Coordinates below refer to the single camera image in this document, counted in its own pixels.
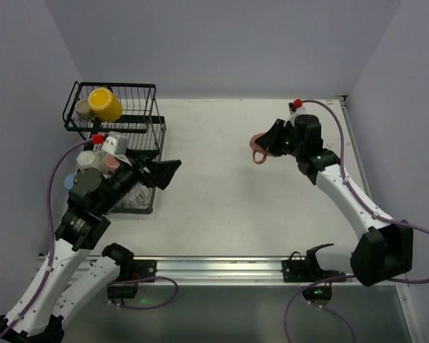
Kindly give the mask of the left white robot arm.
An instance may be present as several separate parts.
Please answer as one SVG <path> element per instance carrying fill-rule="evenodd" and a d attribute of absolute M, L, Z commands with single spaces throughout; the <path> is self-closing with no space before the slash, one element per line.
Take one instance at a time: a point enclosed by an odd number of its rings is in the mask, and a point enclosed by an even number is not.
<path fill-rule="evenodd" d="M 118 244 L 107 246 L 91 269 L 71 283 L 110 225 L 106 215 L 138 184 L 165 189 L 181 161 L 136 156 L 109 178 L 98 169 L 78 171 L 69 190 L 68 209 L 55 229 L 45 262 L 22 298 L 0 316 L 0 340 L 60 342 L 68 324 L 110 282 L 128 274 L 134 255 Z"/>

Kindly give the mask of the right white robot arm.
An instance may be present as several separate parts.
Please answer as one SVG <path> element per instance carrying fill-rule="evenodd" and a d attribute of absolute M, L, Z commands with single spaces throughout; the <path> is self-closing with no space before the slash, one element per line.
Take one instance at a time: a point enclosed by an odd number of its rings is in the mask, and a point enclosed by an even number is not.
<path fill-rule="evenodd" d="M 342 167 L 340 158 L 324 148 L 321 124 L 314 115 L 299 115 L 291 121 L 278 119 L 250 145 L 264 156 L 290 155 L 298 169 L 325 193 L 351 225 L 357 244 L 337 248 L 322 244 L 305 256 L 316 275 L 353 274 L 371 286 L 409 272 L 413 265 L 413 231 L 403 222 L 378 209 Z"/>

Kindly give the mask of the beige speckled ceramic cup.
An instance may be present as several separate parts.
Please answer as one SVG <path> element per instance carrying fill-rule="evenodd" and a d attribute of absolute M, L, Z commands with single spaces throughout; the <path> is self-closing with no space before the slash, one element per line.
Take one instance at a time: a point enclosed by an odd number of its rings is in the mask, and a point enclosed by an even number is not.
<path fill-rule="evenodd" d="M 92 120 L 96 115 L 89 106 L 86 99 L 81 99 L 75 104 L 75 112 L 81 120 Z"/>

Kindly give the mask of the pink square mug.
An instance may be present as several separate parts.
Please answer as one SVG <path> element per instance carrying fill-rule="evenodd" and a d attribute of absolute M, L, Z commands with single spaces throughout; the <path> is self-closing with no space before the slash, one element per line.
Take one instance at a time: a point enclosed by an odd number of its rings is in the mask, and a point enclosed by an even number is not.
<path fill-rule="evenodd" d="M 250 142 L 249 142 L 249 146 L 252 150 L 252 160 L 255 164 L 258 164 L 258 165 L 264 164 L 266 162 L 268 156 L 270 155 L 265 149 L 260 147 L 256 142 L 264 134 L 265 133 L 262 132 L 262 133 L 253 135 L 250 139 Z M 257 159 L 257 157 L 256 157 L 257 154 L 260 154 L 262 157 L 260 159 Z"/>

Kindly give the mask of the yellow mug black handle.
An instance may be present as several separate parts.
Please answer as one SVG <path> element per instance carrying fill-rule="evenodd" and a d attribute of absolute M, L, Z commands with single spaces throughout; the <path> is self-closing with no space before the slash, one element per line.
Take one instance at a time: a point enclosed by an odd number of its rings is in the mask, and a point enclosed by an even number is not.
<path fill-rule="evenodd" d="M 122 116 L 121 102 L 106 87 L 94 89 L 89 94 L 88 105 L 96 117 L 104 122 L 116 122 Z"/>

